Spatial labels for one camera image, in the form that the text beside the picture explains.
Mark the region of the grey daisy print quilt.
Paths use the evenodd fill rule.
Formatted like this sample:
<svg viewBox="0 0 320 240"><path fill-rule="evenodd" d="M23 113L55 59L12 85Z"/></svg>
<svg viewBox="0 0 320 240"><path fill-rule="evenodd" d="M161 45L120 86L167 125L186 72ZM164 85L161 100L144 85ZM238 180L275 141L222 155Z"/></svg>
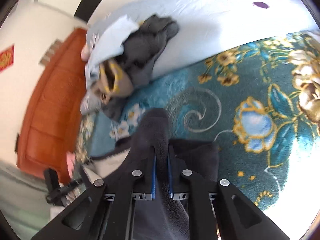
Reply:
<svg viewBox="0 0 320 240"><path fill-rule="evenodd" d="M95 45L121 16L141 22L153 14L170 16L179 27L155 63L153 79L242 44L317 29L301 0L143 0L98 20L87 44Z"/></svg>

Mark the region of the tan yellow plush garment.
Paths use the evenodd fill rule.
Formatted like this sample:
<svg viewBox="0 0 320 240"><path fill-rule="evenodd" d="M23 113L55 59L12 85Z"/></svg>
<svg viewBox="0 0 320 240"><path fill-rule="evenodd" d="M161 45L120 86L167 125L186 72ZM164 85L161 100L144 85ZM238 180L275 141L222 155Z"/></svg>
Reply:
<svg viewBox="0 0 320 240"><path fill-rule="evenodd" d="M106 105L113 98L131 95L133 84L119 64L109 59L99 64L99 79L91 85L91 91Z"/></svg>

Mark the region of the orange wooden headboard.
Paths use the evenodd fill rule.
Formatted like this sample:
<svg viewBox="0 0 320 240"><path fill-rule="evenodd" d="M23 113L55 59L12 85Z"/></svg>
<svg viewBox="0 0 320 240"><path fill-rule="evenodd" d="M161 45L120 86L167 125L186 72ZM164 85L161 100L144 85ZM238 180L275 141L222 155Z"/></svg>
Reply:
<svg viewBox="0 0 320 240"><path fill-rule="evenodd" d="M75 151L86 92L85 63L80 53L86 31L75 29L54 53L34 88L17 144L17 167L44 178L44 170L57 172L59 182L70 181L66 154Z"/></svg>

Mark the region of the teal floral bed blanket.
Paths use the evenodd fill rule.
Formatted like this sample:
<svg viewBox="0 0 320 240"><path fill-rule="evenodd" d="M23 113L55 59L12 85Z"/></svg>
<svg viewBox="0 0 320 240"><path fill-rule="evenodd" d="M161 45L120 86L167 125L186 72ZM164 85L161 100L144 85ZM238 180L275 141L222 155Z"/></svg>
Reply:
<svg viewBox="0 0 320 240"><path fill-rule="evenodd" d="M152 107L167 111L173 137L216 141L219 176L261 209L299 194L319 207L318 33L250 42L153 81L128 99L118 122L84 117L77 158L112 150Z"/></svg>

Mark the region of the light blue garment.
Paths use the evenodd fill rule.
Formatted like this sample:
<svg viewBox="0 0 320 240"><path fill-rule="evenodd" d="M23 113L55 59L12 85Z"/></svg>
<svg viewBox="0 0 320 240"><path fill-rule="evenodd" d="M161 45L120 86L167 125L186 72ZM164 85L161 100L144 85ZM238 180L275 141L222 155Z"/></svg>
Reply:
<svg viewBox="0 0 320 240"><path fill-rule="evenodd" d="M87 90L80 105L82 115L100 110L104 106L109 106L116 99L125 99L113 98L108 104L104 105L91 91L91 85L99 79L99 64L109 59L115 60L116 56L121 55L124 52L123 42L138 29L139 25L131 20L129 16L124 15L104 31L89 30L87 43L81 51L81 59L86 62L85 79Z"/></svg>

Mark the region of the black and white fleece jacket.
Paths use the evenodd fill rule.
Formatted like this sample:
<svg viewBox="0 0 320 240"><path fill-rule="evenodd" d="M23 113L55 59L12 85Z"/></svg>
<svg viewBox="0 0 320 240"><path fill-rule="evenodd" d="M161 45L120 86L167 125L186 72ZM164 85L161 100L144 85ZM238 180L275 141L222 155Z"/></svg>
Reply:
<svg viewBox="0 0 320 240"><path fill-rule="evenodd" d="M125 164L155 154L156 195L137 201L133 239L189 239L189 216L182 202L169 196L168 148L204 179L217 181L219 154L211 141L171 139L169 120L162 108L145 112L131 136L120 139L112 152L94 157L87 167L102 178L118 181Z"/></svg>

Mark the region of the red wall decoration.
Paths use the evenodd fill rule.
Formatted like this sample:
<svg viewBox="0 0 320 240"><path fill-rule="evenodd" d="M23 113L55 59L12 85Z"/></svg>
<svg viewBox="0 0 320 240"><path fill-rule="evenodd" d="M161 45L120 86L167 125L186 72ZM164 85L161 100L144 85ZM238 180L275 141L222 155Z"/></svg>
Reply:
<svg viewBox="0 0 320 240"><path fill-rule="evenodd" d="M14 45L0 53L0 72L14 64Z"/></svg>

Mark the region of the dark grey crumpled garment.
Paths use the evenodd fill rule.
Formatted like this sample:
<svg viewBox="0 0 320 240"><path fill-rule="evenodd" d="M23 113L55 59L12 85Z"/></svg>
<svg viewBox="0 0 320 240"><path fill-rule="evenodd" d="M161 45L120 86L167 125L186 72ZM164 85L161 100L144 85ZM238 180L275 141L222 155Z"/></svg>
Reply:
<svg viewBox="0 0 320 240"><path fill-rule="evenodd" d="M152 15L123 42L124 52L115 60L134 90L150 82L155 62L178 31L178 23L171 17Z"/></svg>

